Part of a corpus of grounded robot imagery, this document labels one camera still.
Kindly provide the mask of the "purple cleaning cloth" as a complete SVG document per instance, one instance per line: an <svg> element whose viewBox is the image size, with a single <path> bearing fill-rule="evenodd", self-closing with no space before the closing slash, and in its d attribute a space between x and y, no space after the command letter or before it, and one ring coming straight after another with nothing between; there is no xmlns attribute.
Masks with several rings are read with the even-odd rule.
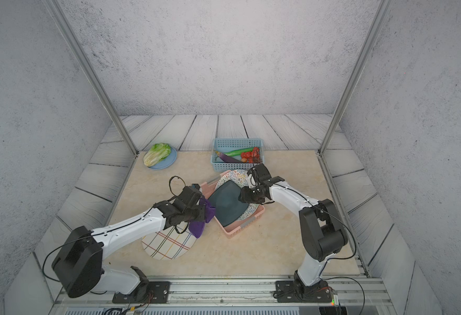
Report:
<svg viewBox="0 0 461 315"><path fill-rule="evenodd" d="M216 215L216 208L205 197L201 197L196 210L197 218L189 222L188 230L195 237L200 238L204 228Z"/></svg>

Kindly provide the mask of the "white plaid striped plate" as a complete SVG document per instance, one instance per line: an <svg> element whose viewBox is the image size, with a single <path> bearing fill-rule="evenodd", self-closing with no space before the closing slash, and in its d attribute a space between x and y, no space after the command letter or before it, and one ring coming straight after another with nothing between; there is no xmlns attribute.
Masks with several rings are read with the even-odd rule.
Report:
<svg viewBox="0 0 461 315"><path fill-rule="evenodd" d="M159 261L171 261L186 254L197 238L189 230L178 234L174 227L145 236L141 244L146 254Z"/></svg>

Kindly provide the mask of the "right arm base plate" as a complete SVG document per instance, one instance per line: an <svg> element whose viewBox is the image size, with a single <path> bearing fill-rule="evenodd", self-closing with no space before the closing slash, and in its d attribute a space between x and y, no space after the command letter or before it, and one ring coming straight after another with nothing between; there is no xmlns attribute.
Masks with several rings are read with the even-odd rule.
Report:
<svg viewBox="0 0 461 315"><path fill-rule="evenodd" d="M297 280L276 281L272 294L279 303L333 303L333 293L325 281L305 286Z"/></svg>

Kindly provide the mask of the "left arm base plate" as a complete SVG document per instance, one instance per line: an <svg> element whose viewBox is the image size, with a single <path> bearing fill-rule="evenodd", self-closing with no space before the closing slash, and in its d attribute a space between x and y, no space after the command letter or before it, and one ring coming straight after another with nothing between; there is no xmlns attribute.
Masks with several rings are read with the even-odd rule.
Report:
<svg viewBox="0 0 461 315"><path fill-rule="evenodd" d="M170 293L171 282L153 281L140 283L139 286L130 294L114 294L113 304L147 305L147 304L166 304Z"/></svg>

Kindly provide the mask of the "dark green square plate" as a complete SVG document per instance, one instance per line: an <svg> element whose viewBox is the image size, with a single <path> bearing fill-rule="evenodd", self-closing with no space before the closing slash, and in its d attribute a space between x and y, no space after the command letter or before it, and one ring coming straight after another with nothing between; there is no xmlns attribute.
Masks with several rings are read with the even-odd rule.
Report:
<svg viewBox="0 0 461 315"><path fill-rule="evenodd" d="M241 188L233 181L227 181L217 188L208 198L208 201L216 209L216 219L221 226L228 225L237 221L246 212L249 203L241 202Z"/></svg>

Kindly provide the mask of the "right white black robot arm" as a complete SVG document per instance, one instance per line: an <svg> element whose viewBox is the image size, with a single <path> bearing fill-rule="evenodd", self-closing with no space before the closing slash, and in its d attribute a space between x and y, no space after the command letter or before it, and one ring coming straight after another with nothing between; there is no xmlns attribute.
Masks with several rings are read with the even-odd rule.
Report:
<svg viewBox="0 0 461 315"><path fill-rule="evenodd" d="M299 218L306 255L295 271L293 283L300 293L319 291L326 286L322 274L331 261L352 259L337 254L354 240L337 207L330 199L317 200L292 188L282 177L272 177L264 164L247 171L247 185L241 188L243 203L279 203Z"/></svg>

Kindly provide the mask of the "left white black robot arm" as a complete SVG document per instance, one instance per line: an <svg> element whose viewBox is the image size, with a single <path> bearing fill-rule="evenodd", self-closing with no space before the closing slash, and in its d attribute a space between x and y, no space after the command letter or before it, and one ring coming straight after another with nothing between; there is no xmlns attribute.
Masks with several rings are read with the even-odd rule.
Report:
<svg viewBox="0 0 461 315"><path fill-rule="evenodd" d="M177 228L181 223L207 223L211 219L210 206L201 187L193 184L119 223L94 230L78 227L63 245L53 250L53 280L72 299L88 293L113 292L116 303L148 300L153 287L139 268L111 269L104 265L104 259L136 240Z"/></svg>

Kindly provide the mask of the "colourful squiggle pattern plate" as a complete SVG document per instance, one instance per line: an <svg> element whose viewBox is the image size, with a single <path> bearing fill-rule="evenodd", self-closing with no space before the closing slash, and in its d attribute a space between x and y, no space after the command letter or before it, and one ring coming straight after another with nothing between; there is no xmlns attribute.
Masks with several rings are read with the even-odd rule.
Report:
<svg viewBox="0 0 461 315"><path fill-rule="evenodd" d="M232 170L232 171L229 171L229 172L227 172L227 173L225 173L224 175L221 176L220 180L217 182L215 190L217 188L219 188L222 184L224 184L227 181L235 182L240 188L248 186L247 176L248 175L247 175L245 170ZM236 221L242 221L242 220L247 219L248 217L250 217L252 214L255 213L255 211L257 210L258 207L259 207L258 204L249 203L249 207L246 210L246 212L243 213L240 216L240 218L238 220L236 220Z"/></svg>

